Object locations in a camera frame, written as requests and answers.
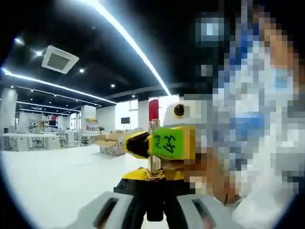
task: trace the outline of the camera lens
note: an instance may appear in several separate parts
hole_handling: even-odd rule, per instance
[[[184,115],[184,106],[183,106],[183,104],[178,104],[177,106],[175,106],[173,112],[177,116],[183,116]]]

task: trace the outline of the potted plant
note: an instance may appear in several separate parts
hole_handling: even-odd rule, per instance
[[[104,127],[102,127],[102,126],[99,126],[99,127],[98,127],[98,129],[100,130],[100,133],[102,133],[102,131],[104,131],[104,130],[105,130],[105,128],[104,128]]]

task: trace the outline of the green label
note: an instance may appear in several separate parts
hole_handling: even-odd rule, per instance
[[[160,128],[152,135],[152,154],[180,159],[183,157],[184,130]]]

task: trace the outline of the black ceiling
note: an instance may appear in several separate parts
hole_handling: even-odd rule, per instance
[[[4,62],[6,69],[15,74],[58,84],[114,102],[133,99],[133,94],[140,100],[150,96],[166,95],[148,66],[97,10],[77,0],[45,2],[44,5],[30,9],[22,30],[17,33],[17,37],[24,41],[24,45],[12,43]],[[229,39],[227,36],[223,42],[199,42],[198,25],[202,20],[200,17],[225,17],[225,22],[232,25],[232,20],[241,7],[240,1],[236,0],[219,2],[102,1],[107,11],[126,29],[145,53],[171,94],[180,95],[211,92],[215,72],[222,64]],[[43,51],[49,45],[80,58],[67,74],[41,67],[43,56],[35,56],[34,51]],[[214,66],[211,77],[199,77],[202,64]],[[84,69],[84,73],[80,73],[79,69]],[[3,73],[1,84],[21,87],[17,89],[18,101],[48,105],[51,102],[58,107],[68,105],[74,109],[86,104],[79,100],[97,106],[113,105],[49,85],[6,76]],[[157,88],[133,92],[153,86]],[[54,94],[69,98],[55,97]]]

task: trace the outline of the cardboard box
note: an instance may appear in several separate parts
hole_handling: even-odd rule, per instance
[[[119,156],[124,154],[125,139],[131,134],[112,133],[95,137],[94,145],[100,147],[100,153]]]

